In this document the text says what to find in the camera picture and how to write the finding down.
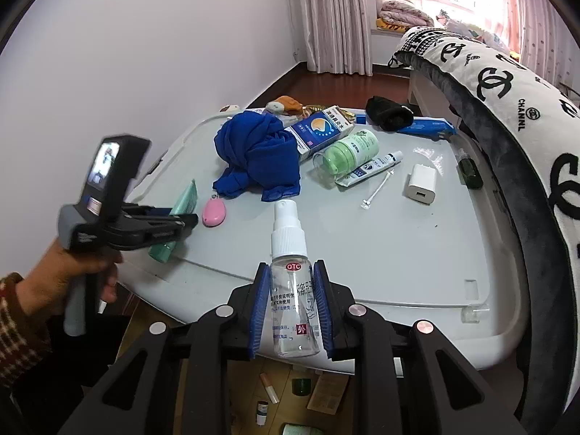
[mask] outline plaid sleeve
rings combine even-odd
[[[0,384],[9,388],[50,351],[48,332],[34,332],[16,297],[16,273],[0,280]]]

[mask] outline gray fabric edge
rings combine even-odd
[[[443,92],[475,133],[504,193],[530,290],[530,370],[520,422],[530,435],[544,435],[564,411],[576,354],[576,304],[566,242],[540,179],[501,121],[436,65],[411,52],[395,57]]]

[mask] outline white charger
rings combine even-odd
[[[435,200],[437,170],[417,163],[407,186],[407,196],[415,201],[431,204]]]

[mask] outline white spray nozzle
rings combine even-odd
[[[302,228],[298,220],[298,208],[292,199],[282,199],[274,203],[274,230],[282,227]]]
[[[296,203],[292,199],[282,199],[274,203],[272,259],[290,255],[307,257],[306,239]]]

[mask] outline green tube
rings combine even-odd
[[[195,209],[196,203],[197,188],[195,187],[195,180],[191,180],[191,183],[181,194],[169,214],[191,214]],[[149,248],[149,256],[160,263],[167,263],[177,244],[177,242],[168,242],[167,244],[153,245]]]

